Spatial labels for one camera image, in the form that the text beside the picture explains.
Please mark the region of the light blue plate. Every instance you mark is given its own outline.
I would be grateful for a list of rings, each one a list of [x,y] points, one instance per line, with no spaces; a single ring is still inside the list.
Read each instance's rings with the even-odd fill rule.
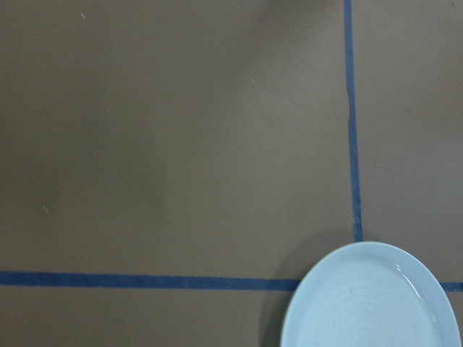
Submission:
[[[364,241],[320,260],[286,309],[281,346],[460,346],[432,272],[404,250]]]

